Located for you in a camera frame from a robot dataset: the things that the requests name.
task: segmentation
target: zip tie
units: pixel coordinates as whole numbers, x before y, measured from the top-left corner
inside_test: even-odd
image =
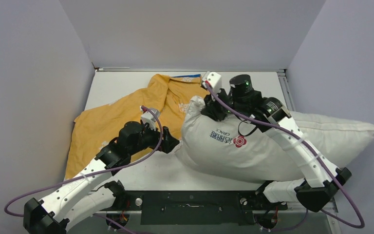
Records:
[[[89,184],[91,184],[90,179],[88,179],[88,177],[86,177],[84,173],[79,172],[79,174],[84,177],[84,180],[86,180]]]
[[[305,139],[307,138],[307,133],[304,133],[299,140],[297,140],[296,142],[293,142],[291,145],[288,145],[286,147],[283,147],[282,149],[284,151],[288,151],[288,150],[292,150],[294,148],[296,148],[298,145],[300,145]]]
[[[299,167],[303,167],[303,166],[309,165],[311,162],[317,160],[318,157],[320,157],[320,156],[323,156],[323,154],[322,154],[321,152],[319,152],[318,155],[316,155],[313,159],[311,159],[311,160],[309,160],[308,162],[306,162],[306,163],[300,165]]]

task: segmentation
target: gray wall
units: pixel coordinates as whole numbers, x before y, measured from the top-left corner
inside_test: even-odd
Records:
[[[98,67],[286,68],[325,0],[60,0]]]
[[[0,1],[0,234],[25,233],[9,199],[63,177],[93,75],[58,0]]]
[[[296,109],[374,124],[374,1],[327,0],[287,70]],[[374,142],[355,159],[346,185],[374,233]],[[358,223],[337,197],[340,216]]]

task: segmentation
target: white bag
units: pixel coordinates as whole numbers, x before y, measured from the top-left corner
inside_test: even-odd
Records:
[[[240,136],[240,120],[229,115],[216,122],[201,115],[204,106],[201,97],[190,100],[181,130],[182,146],[175,152],[182,163],[198,172],[249,182],[303,178],[300,169],[274,140],[260,130]],[[370,123],[298,112],[291,115],[316,148],[340,168],[374,138],[374,125]],[[246,135],[254,127],[242,122],[240,132]]]

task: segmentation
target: folded clothing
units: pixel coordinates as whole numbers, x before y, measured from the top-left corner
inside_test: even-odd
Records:
[[[189,100],[208,92],[201,88],[201,76],[169,77],[154,75],[147,88],[104,106],[81,113],[75,119],[65,178],[72,178],[95,157],[99,150],[128,121],[140,121],[140,106],[155,108],[161,112],[160,121],[167,126],[175,138],[181,138],[181,126],[186,115]],[[131,157],[135,161],[151,149],[143,150]]]
[[[182,127],[182,146],[176,155],[188,167],[230,179],[259,182],[303,178],[301,170],[285,151],[266,134],[256,130],[238,133],[234,115],[216,122],[200,111],[205,103],[193,97]],[[336,166],[343,168],[374,138],[374,125],[360,121],[291,112],[307,139]],[[240,124],[242,135],[255,126]]]

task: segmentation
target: gray floor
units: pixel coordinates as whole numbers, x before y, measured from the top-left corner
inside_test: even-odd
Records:
[[[277,228],[290,227],[297,224],[304,214],[280,214]],[[139,225],[141,215],[133,214],[126,225],[132,231],[144,231],[155,234],[256,234],[260,233],[259,226],[238,226],[237,224],[222,225]],[[99,217],[87,218],[73,227],[68,234],[111,234],[107,231],[107,224]],[[299,228],[290,232],[281,233],[315,233],[331,234],[328,219],[322,213],[309,213],[306,222]]]

